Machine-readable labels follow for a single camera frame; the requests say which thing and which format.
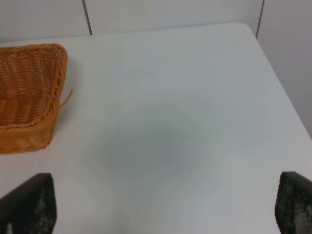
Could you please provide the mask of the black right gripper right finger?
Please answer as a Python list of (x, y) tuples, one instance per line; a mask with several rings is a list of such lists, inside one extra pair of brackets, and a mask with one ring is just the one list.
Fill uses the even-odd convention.
[(282, 234), (312, 232), (312, 181), (297, 172), (282, 172), (274, 214)]

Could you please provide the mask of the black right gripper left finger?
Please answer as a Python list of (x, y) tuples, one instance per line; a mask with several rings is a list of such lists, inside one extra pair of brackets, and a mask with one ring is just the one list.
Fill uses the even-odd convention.
[(54, 181), (39, 173), (0, 199), (2, 234), (51, 234), (57, 221)]

